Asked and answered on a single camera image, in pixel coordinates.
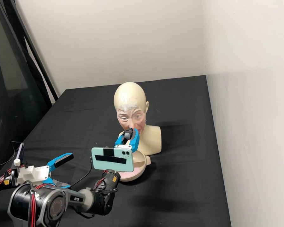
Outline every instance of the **mint green phone case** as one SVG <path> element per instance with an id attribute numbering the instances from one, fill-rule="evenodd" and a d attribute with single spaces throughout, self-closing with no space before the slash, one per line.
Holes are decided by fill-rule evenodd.
<path id="1" fill-rule="evenodd" d="M 120 172 L 132 172 L 133 153 L 127 148 L 92 148 L 92 163 L 95 169 L 112 169 Z"/>

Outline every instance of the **mannequin ear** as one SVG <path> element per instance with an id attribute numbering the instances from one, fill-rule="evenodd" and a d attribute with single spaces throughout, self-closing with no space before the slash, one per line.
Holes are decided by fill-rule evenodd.
<path id="1" fill-rule="evenodd" d="M 147 111 L 148 111 L 148 106 L 149 106 L 149 102 L 147 101 L 146 105 L 145 105 L 145 113 L 147 113 Z"/>

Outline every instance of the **mannequin head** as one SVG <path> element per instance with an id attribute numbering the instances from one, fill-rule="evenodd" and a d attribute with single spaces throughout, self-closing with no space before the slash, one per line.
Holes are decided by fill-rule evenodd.
<path id="1" fill-rule="evenodd" d="M 124 130 L 136 128 L 141 134 L 146 125 L 149 102 L 143 89 L 136 83 L 121 84 L 114 95 L 117 119 Z"/>

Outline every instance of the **black tablecloth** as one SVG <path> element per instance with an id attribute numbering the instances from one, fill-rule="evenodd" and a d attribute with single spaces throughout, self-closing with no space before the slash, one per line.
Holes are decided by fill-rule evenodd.
<path id="1" fill-rule="evenodd" d="M 139 84 L 150 102 L 148 125 L 161 126 L 162 152 L 140 178 L 119 183 L 109 215 L 85 219 L 68 209 L 60 226 L 231 226 L 206 77 Z M 25 161 L 44 166 L 73 152 L 52 178 L 74 183 L 85 175 L 92 147 L 113 146 L 122 131 L 113 105 L 117 87 L 66 90 L 24 141 Z M 93 187 L 101 173 L 92 170 L 73 190 Z M 13 226 L 12 192 L 0 192 L 0 226 Z"/>

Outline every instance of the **white wall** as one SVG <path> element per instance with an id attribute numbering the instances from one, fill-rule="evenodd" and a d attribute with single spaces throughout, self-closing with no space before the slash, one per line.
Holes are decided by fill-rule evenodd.
<path id="1" fill-rule="evenodd" d="M 284 227 L 284 0 L 204 1 L 207 81 L 233 227 Z"/>
<path id="2" fill-rule="evenodd" d="M 16 0 L 67 88 L 207 74 L 233 227 L 284 227 L 284 0 Z"/>
<path id="3" fill-rule="evenodd" d="M 65 89 L 196 76 L 201 0 L 16 0 L 60 95 Z"/>

